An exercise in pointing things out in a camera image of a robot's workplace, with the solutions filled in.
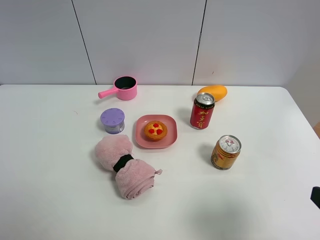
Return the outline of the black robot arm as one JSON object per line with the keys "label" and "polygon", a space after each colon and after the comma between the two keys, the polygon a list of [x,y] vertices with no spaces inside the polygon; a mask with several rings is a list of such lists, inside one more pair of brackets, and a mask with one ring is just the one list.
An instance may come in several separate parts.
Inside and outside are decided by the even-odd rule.
{"label": "black robot arm", "polygon": [[312,188],[310,200],[320,209],[320,187],[314,186]]}

